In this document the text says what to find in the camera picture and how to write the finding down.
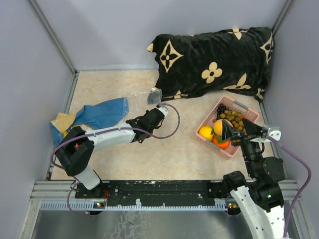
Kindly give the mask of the brown longan bunch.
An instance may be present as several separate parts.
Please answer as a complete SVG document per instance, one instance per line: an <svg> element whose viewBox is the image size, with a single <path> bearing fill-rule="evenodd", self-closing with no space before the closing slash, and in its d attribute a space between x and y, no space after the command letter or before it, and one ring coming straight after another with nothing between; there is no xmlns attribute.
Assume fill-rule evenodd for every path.
<svg viewBox="0 0 319 239"><path fill-rule="evenodd" d="M224 117L237 131L246 132L243 124L244 117L241 112L226 109L220 117Z"/></svg>

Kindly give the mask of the clear zip top bag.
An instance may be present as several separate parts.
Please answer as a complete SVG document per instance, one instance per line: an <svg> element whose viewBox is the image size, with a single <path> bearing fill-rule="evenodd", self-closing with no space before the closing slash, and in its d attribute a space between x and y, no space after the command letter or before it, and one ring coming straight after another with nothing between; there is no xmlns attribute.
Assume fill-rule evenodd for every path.
<svg viewBox="0 0 319 239"><path fill-rule="evenodd" d="M162 102L162 90L152 87L141 90L133 90L127 93L127 114L125 119L133 119L141 116L146 110L151 110Z"/></svg>

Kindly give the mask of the orange persimmon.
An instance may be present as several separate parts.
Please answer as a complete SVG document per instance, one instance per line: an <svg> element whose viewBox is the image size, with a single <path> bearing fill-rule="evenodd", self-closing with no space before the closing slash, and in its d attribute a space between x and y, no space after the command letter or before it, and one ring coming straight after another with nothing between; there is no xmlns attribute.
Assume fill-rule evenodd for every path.
<svg viewBox="0 0 319 239"><path fill-rule="evenodd" d="M226 150L230 146L230 141L222 141L221 136L215 135L212 139L212 143L222 150Z"/></svg>

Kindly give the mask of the yellow lemon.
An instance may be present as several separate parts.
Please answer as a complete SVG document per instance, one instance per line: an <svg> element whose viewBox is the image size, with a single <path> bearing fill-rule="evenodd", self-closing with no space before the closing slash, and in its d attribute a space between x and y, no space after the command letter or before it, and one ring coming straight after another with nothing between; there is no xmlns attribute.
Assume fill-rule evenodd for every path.
<svg viewBox="0 0 319 239"><path fill-rule="evenodd" d="M198 134L208 141L212 141L214 137L214 130L210 126L203 126L200 128Z"/></svg>

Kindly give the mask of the orange peach fruit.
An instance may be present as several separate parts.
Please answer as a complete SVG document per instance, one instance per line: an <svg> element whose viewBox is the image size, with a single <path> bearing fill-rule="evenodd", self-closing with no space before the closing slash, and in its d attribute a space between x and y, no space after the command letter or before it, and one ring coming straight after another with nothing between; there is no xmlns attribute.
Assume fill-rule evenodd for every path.
<svg viewBox="0 0 319 239"><path fill-rule="evenodd" d="M222 133L223 133L223 120L222 119L221 120L219 119L214 123L213 131L216 135L222 136Z"/></svg>

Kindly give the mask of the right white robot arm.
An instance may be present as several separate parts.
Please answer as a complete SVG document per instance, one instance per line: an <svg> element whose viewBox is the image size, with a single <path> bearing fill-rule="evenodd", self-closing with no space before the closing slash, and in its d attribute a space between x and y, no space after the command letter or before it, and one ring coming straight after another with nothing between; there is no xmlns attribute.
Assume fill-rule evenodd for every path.
<svg viewBox="0 0 319 239"><path fill-rule="evenodd" d="M237 131L222 120L222 141L241 148L247 173L246 181L240 171L226 174L222 180L223 193L239 206L254 239L281 239L284 236L284 198L279 182L285 178L283 160L263 157L260 145L280 140L278 127L258 126L243 120L246 132Z"/></svg>

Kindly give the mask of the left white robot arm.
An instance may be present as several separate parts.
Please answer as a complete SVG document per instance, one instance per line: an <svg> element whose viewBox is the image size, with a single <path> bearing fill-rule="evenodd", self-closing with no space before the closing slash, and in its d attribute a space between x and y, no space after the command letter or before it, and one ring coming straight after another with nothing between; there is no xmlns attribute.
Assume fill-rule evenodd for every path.
<svg viewBox="0 0 319 239"><path fill-rule="evenodd" d="M97 198L103 194L104 186L88 165L91 155L118 144L142 143L161 127L167 115L167 107L156 105L144 115L127 120L120 126L90 131L77 126L58 145L55 155L67 175L80 182L89 195Z"/></svg>

